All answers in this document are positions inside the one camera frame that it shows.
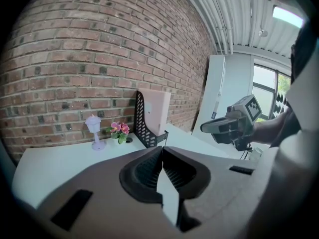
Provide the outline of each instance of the lantern base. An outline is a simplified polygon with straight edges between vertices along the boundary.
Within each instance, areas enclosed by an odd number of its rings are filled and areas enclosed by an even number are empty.
[[[104,141],[99,141],[99,142],[93,142],[92,143],[92,149],[94,150],[102,150],[105,148],[105,142]]]

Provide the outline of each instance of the brick wall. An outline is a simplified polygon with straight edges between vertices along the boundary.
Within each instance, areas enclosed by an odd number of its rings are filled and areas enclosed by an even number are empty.
[[[188,0],[32,0],[2,53],[1,137],[18,161],[92,140],[91,114],[132,127],[136,88],[171,92],[167,120],[190,130],[210,54]]]

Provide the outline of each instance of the flower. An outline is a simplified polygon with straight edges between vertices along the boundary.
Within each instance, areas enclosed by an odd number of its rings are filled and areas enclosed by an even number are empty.
[[[125,123],[122,123],[121,127],[122,127],[121,130],[124,134],[129,134],[130,129],[128,125],[126,125]]]
[[[116,122],[113,122],[112,124],[111,124],[111,127],[113,128],[112,130],[111,130],[111,132],[115,132],[115,131],[120,131],[121,130],[121,124],[119,124],[118,122],[116,123]]]

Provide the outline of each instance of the purple lantern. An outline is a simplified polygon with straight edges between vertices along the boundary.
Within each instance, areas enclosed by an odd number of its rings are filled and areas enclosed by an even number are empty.
[[[101,119],[92,115],[88,117],[85,121],[85,124],[88,126],[90,133],[94,133],[94,142],[92,143],[92,149],[102,150],[105,147],[105,142],[100,141],[98,138],[98,132],[100,131]]]

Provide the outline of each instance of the pink folder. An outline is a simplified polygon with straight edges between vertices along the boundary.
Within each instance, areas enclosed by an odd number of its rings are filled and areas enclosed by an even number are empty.
[[[139,89],[144,97],[144,119],[146,126],[156,136],[165,133],[170,93],[157,90]]]

